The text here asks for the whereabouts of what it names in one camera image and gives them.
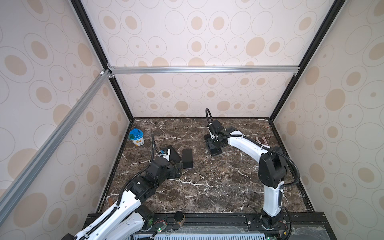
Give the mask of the black phone case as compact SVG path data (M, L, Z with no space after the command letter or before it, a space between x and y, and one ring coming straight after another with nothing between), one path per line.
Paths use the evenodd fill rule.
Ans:
M182 161L182 158L178 154L178 152L173 148L173 146L167 146L167 156L168 160L172 165L178 164Z

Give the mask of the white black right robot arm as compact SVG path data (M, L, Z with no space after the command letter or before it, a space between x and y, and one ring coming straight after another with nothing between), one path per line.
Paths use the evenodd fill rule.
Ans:
M224 128L218 120L207 117L209 134L204 136L211 156L222 153L226 146L235 147L259 164L259 179L264 185L262 217L274 220L282 210L282 195L285 187L294 186L300 173L293 161L279 147L271 148L243 135L230 127Z

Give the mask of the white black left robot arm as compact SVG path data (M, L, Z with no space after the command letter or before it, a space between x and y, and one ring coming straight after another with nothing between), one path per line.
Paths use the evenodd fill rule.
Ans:
M66 234L63 240L124 239L143 228L151 213L141 214L141 205L155 194L167 179L182 175L183 163L157 157L122 187L117 201L88 227L76 235Z

